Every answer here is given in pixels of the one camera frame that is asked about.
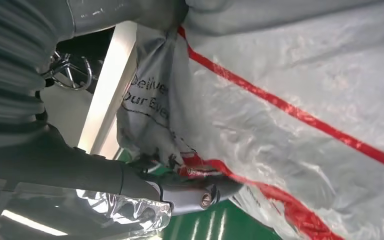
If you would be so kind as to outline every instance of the red marking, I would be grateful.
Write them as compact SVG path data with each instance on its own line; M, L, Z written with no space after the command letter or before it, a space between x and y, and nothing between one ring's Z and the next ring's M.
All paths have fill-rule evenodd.
M186 40L186 33L183 27L178 29L178 33ZM212 62L203 55L195 52L188 43L187 51L190 59L203 65L213 73L225 78L229 82L236 84L237 86L247 90L257 97L266 100L267 102L276 106L288 115L300 120L301 122L332 136L347 146L357 150L358 152L378 161L379 163L384 164L384 152L356 139L351 135L335 129L327 123L310 115L308 112L303 111L281 99L280 97L253 85L252 83L246 81L244 78L234 74L226 68ZM186 157L185 159L185 163L191 164L192 166L200 165L202 162L203 160L197 154L193 157ZM267 199L276 200L283 203L286 220L294 224L301 233L309 236L311 240L343 240L343 238L334 234L316 214L307 209L299 200L295 199L289 193L284 192L275 186L271 186L262 182L251 181L245 177L235 175L220 160L213 159L204 162L238 182L252 184L259 187L261 193Z
M289 193L275 186L238 176L230 171L225 163L220 160L212 159L205 162L238 182L257 186L267 199L281 202L284 206L286 220L293 224L301 233L310 237L311 240L344 240L333 233L314 212L307 209Z
M178 29L178 33L180 36L182 36L186 40L186 33L185 29L183 27L180 27ZM284 111L285 113L289 114L290 116L300 120L301 122L316 128L333 138L343 142L347 146L357 150L358 152L378 161L379 163L384 164L384 152L380 151L373 146L370 146L367 143L364 143L355 137L348 135L338 129L335 129L334 127L330 126L329 124L315 118L314 116L310 115L308 112L303 111L299 109L298 107L286 102L285 100L281 99L280 97L273 95L255 85L248 82L247 80L243 79L242 77L234 74L233 72L227 70L226 68L212 62L208 58L200 55L199 53L195 52L189 44L187 44L187 51L189 53L189 58L196 61L197 63L203 65L213 73L219 75L220 77L225 78L229 82L232 82L239 87L247 90L248 92L256 95L257 97L260 97L267 102L271 103L272 105L276 106L280 110Z

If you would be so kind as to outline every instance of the green floor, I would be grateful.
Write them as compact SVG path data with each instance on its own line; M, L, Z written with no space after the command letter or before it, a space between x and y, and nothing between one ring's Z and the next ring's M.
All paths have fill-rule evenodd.
M163 240L280 240L230 201L204 212L171 218L161 234Z

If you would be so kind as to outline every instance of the black lettering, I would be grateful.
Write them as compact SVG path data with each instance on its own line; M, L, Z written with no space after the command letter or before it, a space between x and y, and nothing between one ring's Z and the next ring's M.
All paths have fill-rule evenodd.
M140 80L138 83L137 83L137 86L140 88L140 89L143 89L144 86L147 84L146 81L144 80Z
M166 88L166 86L164 84L161 84L161 86L159 87L159 92L162 94L162 95L166 95L167 92L168 92L168 89Z
M138 96L133 96L133 97L131 98L130 102L131 102L132 104L139 104L139 101L140 101L140 100L141 100L140 97L138 97Z
M148 77L148 81L146 82L146 90L150 89L150 84L151 84L151 78Z
M150 101L149 101L149 107L154 109L155 110L155 105L156 105L156 102L155 102L156 98L155 97L151 97Z
M132 97L132 94L128 91L126 95L124 96L124 101L129 100Z
M161 110L161 105L158 102L155 103L155 110L157 113Z
M160 114L161 117L163 117L164 119L169 119L169 111L167 111L167 109L165 109L164 107L161 108L161 111L159 112L159 114Z
M148 98L142 98L142 101L140 101L140 105L143 105L144 101L148 101Z
M138 84L138 81L139 81L138 76L135 75L133 81L131 82L131 85L134 86L134 85Z

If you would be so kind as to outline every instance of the fluorescent light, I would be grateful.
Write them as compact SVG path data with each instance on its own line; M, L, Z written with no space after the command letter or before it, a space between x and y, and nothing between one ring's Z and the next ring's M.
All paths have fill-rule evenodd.
M225 232L225 222L226 222L226 209L223 211L223 216L221 217L220 232L218 233L218 240L223 239L223 233Z
M163 240L163 239L160 236L155 235L155 236L148 238L148 240Z
M192 232L192 237L190 238L190 240L195 240L195 238L197 237L197 233L198 233L198 226L200 225L200 219L198 218L195 222L195 225L193 226L193 232Z
M53 229L52 227L48 227L48 226L45 226L45 225L40 224L38 222L32 221L26 217L15 214L15 213L8 211L8 210L4 210L2 212L2 216L5 216L5 217L7 217L13 221L20 223L20 224L26 225L32 229L36 229L36 230L42 231L42 232L47 233L47 234L51 234L54 236L66 236L66 235L68 235L65 232L58 231L56 229Z
M211 213L211 217L209 219L208 232L206 233L206 239L205 240L210 240L211 239L211 234L213 233L213 224L214 224L214 217L215 216L216 216L216 212L213 211Z

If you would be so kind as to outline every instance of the white plastic sheet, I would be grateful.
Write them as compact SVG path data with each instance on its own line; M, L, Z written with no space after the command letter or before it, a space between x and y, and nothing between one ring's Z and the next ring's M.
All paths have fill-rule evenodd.
M176 39L138 32L167 92L130 91L168 114L127 99L124 140L248 183L235 202L285 240L384 240L384 1L188 4Z

